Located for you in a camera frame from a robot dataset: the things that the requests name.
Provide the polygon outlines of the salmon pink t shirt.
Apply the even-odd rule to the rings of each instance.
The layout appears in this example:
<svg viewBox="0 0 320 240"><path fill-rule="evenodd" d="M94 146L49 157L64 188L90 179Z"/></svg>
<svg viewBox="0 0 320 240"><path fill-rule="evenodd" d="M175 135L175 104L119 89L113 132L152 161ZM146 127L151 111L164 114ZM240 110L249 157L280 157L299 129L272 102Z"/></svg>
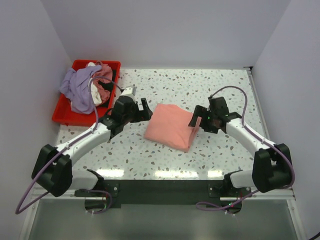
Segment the salmon pink t shirt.
<svg viewBox="0 0 320 240"><path fill-rule="evenodd" d="M201 119L189 126L193 113L174 104L157 104L144 138L187 153L200 129Z"/></svg>

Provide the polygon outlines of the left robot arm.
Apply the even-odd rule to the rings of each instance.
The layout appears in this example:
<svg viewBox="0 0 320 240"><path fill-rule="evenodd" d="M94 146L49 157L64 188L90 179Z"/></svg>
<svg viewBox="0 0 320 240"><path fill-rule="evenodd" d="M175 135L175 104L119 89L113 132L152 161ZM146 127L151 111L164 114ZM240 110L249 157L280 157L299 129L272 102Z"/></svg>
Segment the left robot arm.
<svg viewBox="0 0 320 240"><path fill-rule="evenodd" d="M45 145L39 152L31 178L55 197L68 190L86 189L92 196L104 190L102 177L90 169L75 171L73 165L95 147L121 133L128 123L151 119L152 111L145 98L143 109L130 96L120 96L111 114L100 117L95 124L79 136L57 146Z"/></svg>

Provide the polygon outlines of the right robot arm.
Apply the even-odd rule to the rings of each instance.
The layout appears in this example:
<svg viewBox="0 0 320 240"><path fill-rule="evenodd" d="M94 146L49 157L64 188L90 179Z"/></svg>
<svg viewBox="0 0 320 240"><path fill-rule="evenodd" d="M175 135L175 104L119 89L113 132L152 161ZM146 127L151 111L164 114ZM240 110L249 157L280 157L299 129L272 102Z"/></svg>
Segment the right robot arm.
<svg viewBox="0 0 320 240"><path fill-rule="evenodd" d="M199 126L207 133L219 131L237 140L253 157L251 170L237 170L223 178L223 192L235 196L241 188L256 188L262 193L291 187L294 170L289 147L264 138L237 112L230 112L223 97L209 97L209 106L196 105L190 127Z"/></svg>

